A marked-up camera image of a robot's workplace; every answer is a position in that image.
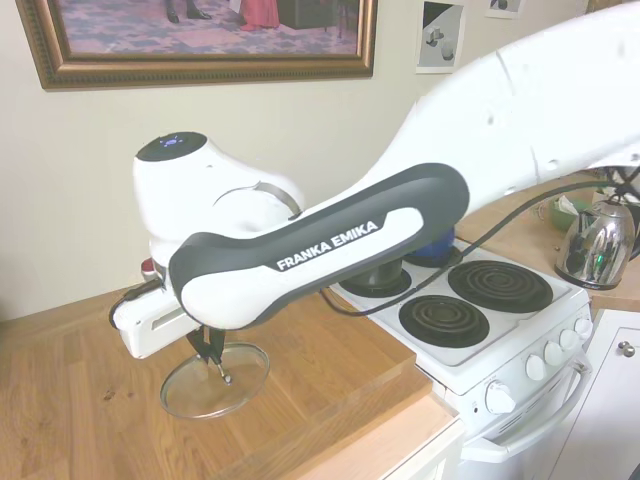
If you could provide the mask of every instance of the blue pot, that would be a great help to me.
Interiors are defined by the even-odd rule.
[[[455,237],[455,229],[452,228],[440,239],[411,253],[411,256],[428,257],[434,260],[446,258],[449,255],[449,251],[451,250],[451,246],[453,245],[453,240]]]

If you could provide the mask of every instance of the pot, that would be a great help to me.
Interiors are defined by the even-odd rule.
[[[434,260],[442,257],[448,257],[449,250],[451,250],[451,246],[453,245],[455,238],[456,231],[452,228],[435,242],[419,248],[411,255],[416,257],[429,257]]]
[[[342,285],[359,288],[385,288],[397,282],[401,274],[402,258],[399,258],[351,277],[342,282]]]

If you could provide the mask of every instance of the stove burner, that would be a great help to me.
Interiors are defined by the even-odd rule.
[[[399,316],[407,332],[437,347],[471,347],[489,335],[489,321],[480,310],[444,295],[416,297],[402,306]]]
[[[449,286],[465,300],[499,312],[537,312],[553,300],[551,287],[540,275],[491,260],[458,265],[449,272]]]
[[[442,257],[425,257],[424,255],[405,255],[403,260],[409,262],[412,265],[417,265],[419,267],[427,267],[427,268],[442,268],[447,262],[452,260],[450,264],[456,264],[460,261],[460,250],[456,247],[451,247],[448,255],[443,255]]]
[[[384,298],[400,295],[409,290],[411,286],[411,275],[406,270],[402,270],[400,278],[390,285],[382,288],[367,288],[358,285],[352,285],[348,281],[340,282],[340,286],[347,292],[358,295],[359,297]]]

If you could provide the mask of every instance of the stainless steel kettle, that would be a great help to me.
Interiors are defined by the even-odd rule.
[[[633,214],[626,206],[606,200],[579,213],[560,249],[556,273],[581,287],[615,288],[629,260],[640,253],[640,207],[630,208]]]

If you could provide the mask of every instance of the white wall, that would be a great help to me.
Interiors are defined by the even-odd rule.
[[[586,0],[528,0],[516,21],[484,18],[489,0],[469,3],[463,63],[575,16]],[[289,175],[309,205],[354,182],[444,78],[414,74],[418,14],[415,0],[379,1],[370,80],[47,93],[15,3],[0,2],[0,319],[140,280],[147,237],[131,160],[160,134],[205,133]]]

